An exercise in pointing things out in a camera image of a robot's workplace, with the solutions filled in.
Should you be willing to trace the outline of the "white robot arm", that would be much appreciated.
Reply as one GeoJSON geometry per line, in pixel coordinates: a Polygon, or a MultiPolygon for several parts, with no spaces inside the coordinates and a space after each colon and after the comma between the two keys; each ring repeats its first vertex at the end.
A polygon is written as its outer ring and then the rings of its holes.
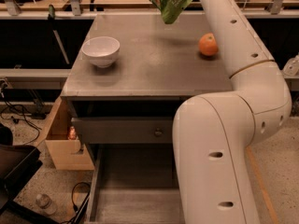
{"type": "Polygon", "coordinates": [[[232,82],[184,102],[173,149],[186,224],[260,224],[244,149],[275,134],[292,98],[271,53],[234,0],[200,0],[232,82]]]}

